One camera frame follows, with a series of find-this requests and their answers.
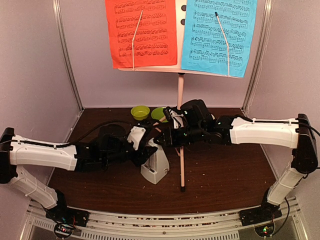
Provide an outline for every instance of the blue paper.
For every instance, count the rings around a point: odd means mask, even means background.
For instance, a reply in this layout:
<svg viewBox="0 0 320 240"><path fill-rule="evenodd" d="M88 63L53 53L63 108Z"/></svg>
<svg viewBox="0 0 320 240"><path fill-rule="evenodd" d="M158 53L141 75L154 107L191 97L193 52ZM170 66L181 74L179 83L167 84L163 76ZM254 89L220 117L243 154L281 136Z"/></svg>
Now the blue paper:
<svg viewBox="0 0 320 240"><path fill-rule="evenodd" d="M181 68L243 78L255 29L257 0L188 0Z"/></svg>

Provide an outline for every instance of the musical staff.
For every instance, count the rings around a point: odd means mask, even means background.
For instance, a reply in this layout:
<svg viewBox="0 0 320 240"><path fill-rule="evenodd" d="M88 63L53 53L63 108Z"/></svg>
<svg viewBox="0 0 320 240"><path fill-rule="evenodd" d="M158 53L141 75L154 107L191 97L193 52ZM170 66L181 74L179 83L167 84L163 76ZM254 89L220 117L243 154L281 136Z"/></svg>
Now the musical staff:
<svg viewBox="0 0 320 240"><path fill-rule="evenodd" d="M188 0L182 69L243 77L250 55L257 0Z"/></svg>
<svg viewBox="0 0 320 240"><path fill-rule="evenodd" d="M172 0L105 1L114 68L177 64L176 7Z"/></svg>

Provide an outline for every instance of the red sheet music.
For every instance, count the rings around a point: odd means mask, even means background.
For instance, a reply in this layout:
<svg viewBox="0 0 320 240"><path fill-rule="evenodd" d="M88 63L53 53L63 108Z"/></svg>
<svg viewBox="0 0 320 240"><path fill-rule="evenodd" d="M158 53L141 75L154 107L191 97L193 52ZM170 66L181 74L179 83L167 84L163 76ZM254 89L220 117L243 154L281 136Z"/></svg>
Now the red sheet music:
<svg viewBox="0 0 320 240"><path fill-rule="evenodd" d="M105 0L113 68L177 64L174 0Z"/></svg>

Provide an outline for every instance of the green bowl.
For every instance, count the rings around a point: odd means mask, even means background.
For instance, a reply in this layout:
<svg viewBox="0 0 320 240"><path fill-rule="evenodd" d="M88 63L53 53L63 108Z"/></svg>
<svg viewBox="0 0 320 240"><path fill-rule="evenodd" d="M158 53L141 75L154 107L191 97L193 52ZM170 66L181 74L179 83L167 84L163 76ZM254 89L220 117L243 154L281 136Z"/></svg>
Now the green bowl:
<svg viewBox="0 0 320 240"><path fill-rule="evenodd" d="M156 120L160 120L165 116L164 107L158 107L151 112L151 117Z"/></svg>
<svg viewBox="0 0 320 240"><path fill-rule="evenodd" d="M135 106L131 109L131 115L135 120L141 121L149 116L150 108L147 106Z"/></svg>

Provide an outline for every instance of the white wall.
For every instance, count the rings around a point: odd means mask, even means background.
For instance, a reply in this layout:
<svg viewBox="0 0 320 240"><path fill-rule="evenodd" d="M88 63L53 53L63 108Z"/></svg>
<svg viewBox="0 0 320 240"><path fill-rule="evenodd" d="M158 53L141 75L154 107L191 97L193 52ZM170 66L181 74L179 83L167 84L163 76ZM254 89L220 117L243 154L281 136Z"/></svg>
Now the white wall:
<svg viewBox="0 0 320 240"><path fill-rule="evenodd" d="M78 108L68 82L51 0L0 1L0 134L61 142ZM29 167L45 182L47 167ZM29 199L0 185L1 239L16 240Z"/></svg>
<svg viewBox="0 0 320 240"><path fill-rule="evenodd" d="M177 74L113 69L104 0L60 2L74 77L85 107L177 104ZM259 0L257 27L245 78L187 74L184 101L203 99L209 107L242 107L256 56L264 7L265 1Z"/></svg>
<svg viewBox="0 0 320 240"><path fill-rule="evenodd" d="M256 118L295 118L308 115L320 130L320 1L274 1L268 46L249 115ZM265 146L275 170L282 172L291 151ZM311 240L320 229L320 170L310 174L296 189Z"/></svg>

